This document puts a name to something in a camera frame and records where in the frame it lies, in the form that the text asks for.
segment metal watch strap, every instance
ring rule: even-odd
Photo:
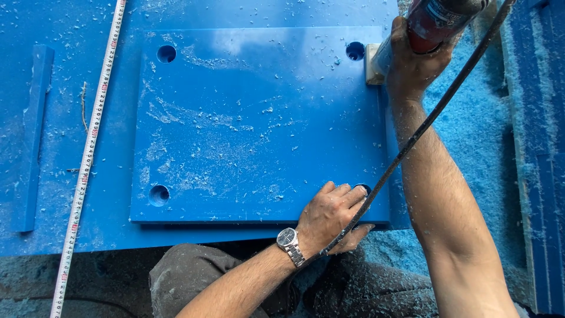
[[[302,265],[302,263],[306,261],[304,255],[302,255],[302,251],[300,250],[300,247],[298,247],[297,244],[291,245],[289,247],[285,247],[285,251],[288,253],[290,259],[292,259],[292,262],[294,262],[294,265],[296,267],[299,267],[300,265]]]

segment twig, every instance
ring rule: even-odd
[[[82,86],[82,94],[80,95],[80,101],[82,104],[82,124],[84,125],[84,130],[88,135],[88,127],[86,126],[86,120],[84,119],[84,94],[86,94],[86,82],[84,82],[84,85]]]

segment hand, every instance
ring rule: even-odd
[[[330,181],[322,187],[302,211],[296,227],[298,246],[305,258],[321,251],[347,226],[366,195],[362,186],[351,189],[349,184],[342,184],[336,188]],[[329,254],[354,250],[373,227],[374,224],[357,226]]]
[[[419,102],[428,86],[451,61],[453,47],[460,34],[429,54],[416,54],[408,41],[408,24],[402,16],[392,22],[390,45],[392,61],[386,76],[386,89],[391,101],[412,100]]]

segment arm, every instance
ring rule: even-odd
[[[351,189],[332,182],[316,194],[302,211],[296,231],[305,258],[318,253],[337,236],[364,202],[363,187]],[[348,233],[331,253],[353,250],[374,225],[360,225]],[[196,296],[177,318],[248,318],[267,296],[296,270],[289,255],[276,245],[255,255],[213,282]]]
[[[387,77],[399,145],[425,120],[420,100],[449,64],[455,43],[416,55],[396,18]],[[426,260],[440,316],[518,317],[494,241],[467,182],[430,128],[402,162],[406,203]]]

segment blue wooden board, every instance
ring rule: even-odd
[[[565,3],[518,0],[503,30],[534,311],[565,315]]]
[[[384,107],[346,49],[381,33],[146,32],[132,222],[296,223],[326,180],[376,184],[388,165]],[[385,187],[362,221],[389,214]]]

